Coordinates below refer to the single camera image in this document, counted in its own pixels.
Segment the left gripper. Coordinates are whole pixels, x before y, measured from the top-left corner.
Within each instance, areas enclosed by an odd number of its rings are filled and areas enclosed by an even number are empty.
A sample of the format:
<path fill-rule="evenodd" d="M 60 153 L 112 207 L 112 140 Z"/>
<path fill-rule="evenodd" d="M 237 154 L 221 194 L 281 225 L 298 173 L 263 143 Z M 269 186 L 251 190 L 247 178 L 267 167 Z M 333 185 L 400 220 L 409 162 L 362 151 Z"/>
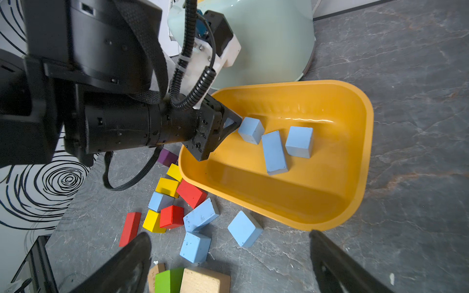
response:
<path fill-rule="evenodd" d="M 205 161 L 210 154 L 242 123 L 242 117 L 207 95 L 200 109 L 194 110 L 197 124 L 194 136 L 184 146 L 197 161 Z"/>

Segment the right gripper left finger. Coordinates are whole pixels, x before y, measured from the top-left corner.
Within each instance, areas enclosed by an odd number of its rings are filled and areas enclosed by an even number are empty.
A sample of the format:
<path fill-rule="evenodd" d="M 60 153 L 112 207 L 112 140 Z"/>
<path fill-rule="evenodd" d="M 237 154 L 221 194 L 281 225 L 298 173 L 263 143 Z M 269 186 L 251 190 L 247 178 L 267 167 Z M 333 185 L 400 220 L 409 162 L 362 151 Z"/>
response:
<path fill-rule="evenodd" d="M 93 275 L 78 285 L 74 293 L 142 293 L 151 263 L 151 239 L 138 234 Z"/>

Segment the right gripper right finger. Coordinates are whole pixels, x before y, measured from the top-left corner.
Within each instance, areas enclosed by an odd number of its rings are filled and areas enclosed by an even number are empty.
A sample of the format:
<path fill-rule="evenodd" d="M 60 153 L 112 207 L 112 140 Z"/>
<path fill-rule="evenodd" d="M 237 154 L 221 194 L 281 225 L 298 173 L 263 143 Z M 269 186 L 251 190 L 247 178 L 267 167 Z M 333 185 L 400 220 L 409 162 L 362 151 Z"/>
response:
<path fill-rule="evenodd" d="M 391 290 L 334 244 L 323 232 L 310 232 L 310 256 L 322 293 L 390 293 Z"/>

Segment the small blue block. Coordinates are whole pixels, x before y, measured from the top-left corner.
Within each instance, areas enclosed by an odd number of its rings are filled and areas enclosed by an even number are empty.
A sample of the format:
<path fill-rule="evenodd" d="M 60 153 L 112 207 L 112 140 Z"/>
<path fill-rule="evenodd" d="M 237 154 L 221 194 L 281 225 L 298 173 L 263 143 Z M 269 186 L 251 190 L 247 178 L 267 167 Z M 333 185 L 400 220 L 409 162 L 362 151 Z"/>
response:
<path fill-rule="evenodd" d="M 148 208 L 155 212 L 161 212 L 162 209 L 172 206 L 175 198 L 159 192 L 154 192 L 151 196 Z"/>

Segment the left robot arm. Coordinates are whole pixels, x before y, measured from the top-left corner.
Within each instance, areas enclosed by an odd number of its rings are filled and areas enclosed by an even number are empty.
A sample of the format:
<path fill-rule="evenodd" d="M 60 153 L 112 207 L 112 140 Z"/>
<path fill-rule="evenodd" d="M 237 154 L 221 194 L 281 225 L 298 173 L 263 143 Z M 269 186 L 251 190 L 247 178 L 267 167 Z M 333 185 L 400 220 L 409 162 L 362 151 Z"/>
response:
<path fill-rule="evenodd" d="M 175 71 L 158 40 L 161 9 L 150 1 L 23 1 L 27 53 L 1 51 L 1 166 L 47 164 L 61 131 L 65 150 L 91 167 L 116 150 L 150 147 L 143 179 L 166 144 L 208 159 L 241 117 L 208 94 L 217 42 L 234 35 L 187 1 Z"/>

